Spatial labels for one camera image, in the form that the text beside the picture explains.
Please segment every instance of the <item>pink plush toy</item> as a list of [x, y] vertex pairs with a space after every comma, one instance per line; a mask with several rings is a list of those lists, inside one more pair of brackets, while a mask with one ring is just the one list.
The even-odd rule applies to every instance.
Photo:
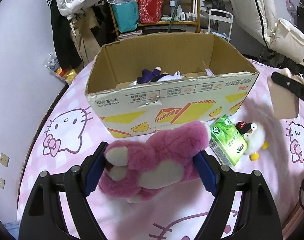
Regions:
[[192, 158], [209, 145], [205, 122], [191, 122], [152, 135], [145, 143], [115, 141], [105, 150], [101, 191], [130, 203], [149, 200], [165, 186], [199, 178]]

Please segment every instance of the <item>barcode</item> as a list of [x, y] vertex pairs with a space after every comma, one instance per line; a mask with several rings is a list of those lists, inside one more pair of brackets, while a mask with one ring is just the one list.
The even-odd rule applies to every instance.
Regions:
[[222, 164], [225, 164], [227, 166], [232, 167], [232, 163], [228, 159], [228, 157], [225, 155], [225, 153], [221, 150], [220, 146], [217, 144], [217, 142], [211, 138], [210, 140], [210, 148], [212, 151], [214, 151], [215, 155], [219, 158], [220, 162]]

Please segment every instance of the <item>green tissue packet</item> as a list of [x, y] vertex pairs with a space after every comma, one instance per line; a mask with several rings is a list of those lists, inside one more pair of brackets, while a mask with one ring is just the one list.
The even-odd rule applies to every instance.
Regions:
[[247, 149], [247, 143], [226, 115], [211, 125], [211, 136], [210, 148], [220, 162], [235, 166]]

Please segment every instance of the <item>red bag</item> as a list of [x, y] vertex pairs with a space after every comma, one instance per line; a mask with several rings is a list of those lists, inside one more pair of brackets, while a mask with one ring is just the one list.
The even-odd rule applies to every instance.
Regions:
[[157, 23], [162, 16], [164, 0], [137, 0], [141, 23]]

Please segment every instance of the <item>teal bag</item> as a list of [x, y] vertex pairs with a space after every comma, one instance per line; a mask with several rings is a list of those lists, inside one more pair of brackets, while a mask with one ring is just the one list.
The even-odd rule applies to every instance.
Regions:
[[112, 5], [114, 17], [121, 33], [134, 31], [139, 23], [136, 0], [129, 0], [119, 5]]

